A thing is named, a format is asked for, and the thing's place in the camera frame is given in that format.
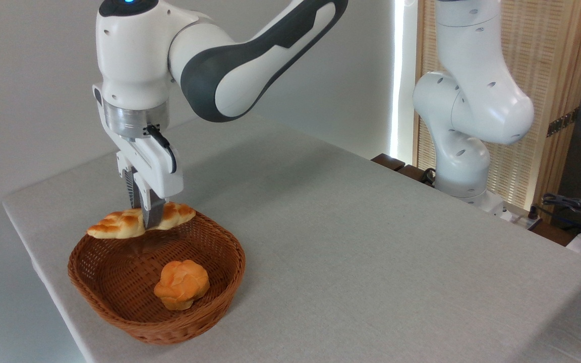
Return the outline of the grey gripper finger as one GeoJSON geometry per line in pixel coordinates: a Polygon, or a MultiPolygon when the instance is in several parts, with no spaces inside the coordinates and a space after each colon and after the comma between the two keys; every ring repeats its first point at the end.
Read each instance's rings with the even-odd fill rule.
{"type": "Polygon", "coordinates": [[[141,195],[134,178],[134,175],[137,172],[135,167],[122,153],[116,153],[116,161],[119,175],[125,180],[131,208],[141,208],[141,195]]]}
{"type": "Polygon", "coordinates": [[[137,172],[133,173],[133,207],[142,209],[145,229],[155,228],[161,223],[165,202],[137,172]]]}

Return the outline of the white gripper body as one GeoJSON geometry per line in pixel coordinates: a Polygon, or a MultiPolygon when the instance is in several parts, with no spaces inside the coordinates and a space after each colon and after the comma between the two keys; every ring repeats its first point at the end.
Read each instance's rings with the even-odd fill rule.
{"type": "Polygon", "coordinates": [[[151,124],[139,129],[139,136],[133,140],[123,138],[101,123],[111,140],[135,167],[137,173],[148,183],[160,198],[167,199],[182,192],[184,177],[178,163],[178,152],[171,146],[160,130],[151,124]]]}

